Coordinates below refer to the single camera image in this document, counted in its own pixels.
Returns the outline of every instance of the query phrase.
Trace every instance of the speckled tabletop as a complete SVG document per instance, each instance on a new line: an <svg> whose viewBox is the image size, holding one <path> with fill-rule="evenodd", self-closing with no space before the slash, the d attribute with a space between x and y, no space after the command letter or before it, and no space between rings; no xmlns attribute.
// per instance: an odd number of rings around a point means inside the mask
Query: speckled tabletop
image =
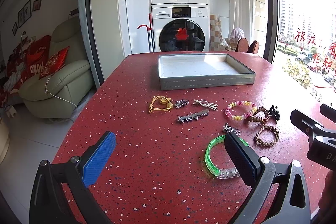
<svg viewBox="0 0 336 224"><path fill-rule="evenodd" d="M115 223L227 223L242 204L250 187L241 178L219 180L212 176L203 162L209 142L222 134L229 122L241 131L259 156L273 162L302 163L313 212L324 186L326 168L307 159L307 136L290 122L295 108L304 111L336 129L333 122L319 112L319 103L280 68L275 68L257 55L232 52L232 56L256 72L254 85L224 86L188 90L160 91L157 63L162 53L128 56L82 111L69 130L53 163L81 155L88 146L110 130L116 134L117 145L96 184L90 190L101 208ZM219 105L219 111L198 121L177 123L177 116L204 108L189 104L169 112L148 113L153 96L163 95L173 101L204 99ZM224 115L233 101L245 100L258 106L278 106L281 120L279 142L272 148L260 148L253 143L258 123L233 122ZM237 107L236 112L245 109ZM263 138L272 139L271 133ZM220 168L233 167L222 145L214 147L211 157ZM64 187L77 219L82 216ZM270 192L256 223L266 216L274 197Z"/></svg>

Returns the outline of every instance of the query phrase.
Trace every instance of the washing machine door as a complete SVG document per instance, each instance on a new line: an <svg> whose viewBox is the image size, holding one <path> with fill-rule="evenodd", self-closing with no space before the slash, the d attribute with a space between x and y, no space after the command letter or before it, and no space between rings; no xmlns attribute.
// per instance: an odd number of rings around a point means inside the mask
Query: washing machine door
<svg viewBox="0 0 336 224"><path fill-rule="evenodd" d="M205 37L202 29L189 19L175 19L162 29L159 37L161 52L202 52Z"/></svg>

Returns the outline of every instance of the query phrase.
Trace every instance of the sofa backrest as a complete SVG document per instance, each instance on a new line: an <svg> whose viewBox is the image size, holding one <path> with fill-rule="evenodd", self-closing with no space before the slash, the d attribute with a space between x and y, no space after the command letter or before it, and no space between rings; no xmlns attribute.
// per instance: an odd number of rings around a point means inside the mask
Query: sofa backrest
<svg viewBox="0 0 336 224"><path fill-rule="evenodd" d="M65 65L77 60L87 60L79 17L70 18L56 27L51 36L49 58L67 46L69 51Z"/></svg>

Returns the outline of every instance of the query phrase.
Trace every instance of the green leather sofa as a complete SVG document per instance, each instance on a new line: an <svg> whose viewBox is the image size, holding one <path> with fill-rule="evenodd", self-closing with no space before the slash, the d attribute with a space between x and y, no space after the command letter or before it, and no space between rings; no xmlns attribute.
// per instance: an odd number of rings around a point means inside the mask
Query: green leather sofa
<svg viewBox="0 0 336 224"><path fill-rule="evenodd" d="M67 46L69 51L65 66L51 77L47 87L53 95L78 105L94 84L79 17L56 27L51 36L49 57ZM50 94L46 95L44 86L50 76L40 80L39 76L37 74L29 78L19 89L19 95L28 110L39 118L70 118L75 106Z"/></svg>

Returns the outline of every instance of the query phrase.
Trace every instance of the hand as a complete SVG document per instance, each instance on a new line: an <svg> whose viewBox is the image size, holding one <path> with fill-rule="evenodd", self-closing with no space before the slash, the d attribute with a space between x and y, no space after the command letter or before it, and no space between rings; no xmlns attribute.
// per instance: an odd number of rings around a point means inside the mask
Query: hand
<svg viewBox="0 0 336 224"><path fill-rule="evenodd" d="M319 201L319 217L322 218L330 207L336 203L336 172L329 171L325 177L322 197Z"/></svg>

